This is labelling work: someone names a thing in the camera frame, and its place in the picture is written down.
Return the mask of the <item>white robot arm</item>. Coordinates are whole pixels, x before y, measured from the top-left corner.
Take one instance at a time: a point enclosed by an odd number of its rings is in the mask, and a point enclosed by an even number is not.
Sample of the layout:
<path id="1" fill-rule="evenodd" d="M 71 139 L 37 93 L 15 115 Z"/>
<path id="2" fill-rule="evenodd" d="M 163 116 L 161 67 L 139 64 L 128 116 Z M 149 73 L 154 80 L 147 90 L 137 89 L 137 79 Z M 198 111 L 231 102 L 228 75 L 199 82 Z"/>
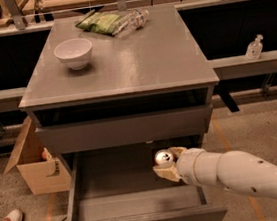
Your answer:
<path id="1" fill-rule="evenodd" d="M 173 146 L 157 151 L 154 159 L 155 174 L 166 180 L 277 200 L 277 166 L 253 154 Z"/>

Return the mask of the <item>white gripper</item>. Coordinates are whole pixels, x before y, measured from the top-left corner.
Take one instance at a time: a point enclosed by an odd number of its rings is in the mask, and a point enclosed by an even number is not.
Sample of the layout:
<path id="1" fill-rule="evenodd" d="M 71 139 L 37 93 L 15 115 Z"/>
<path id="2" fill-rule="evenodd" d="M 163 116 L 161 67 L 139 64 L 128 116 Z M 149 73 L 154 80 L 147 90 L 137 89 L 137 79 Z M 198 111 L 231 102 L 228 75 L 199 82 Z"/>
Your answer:
<path id="1" fill-rule="evenodd" d="M 187 150 L 185 147 L 173 146 L 168 148 L 175 164 L 169 166 L 153 166 L 154 173 L 163 179 L 170 180 L 172 182 L 179 182 L 183 180 L 189 185 L 200 186 L 200 182 L 197 180 L 195 163 L 198 157 L 205 153 L 204 149 L 190 148 Z"/>

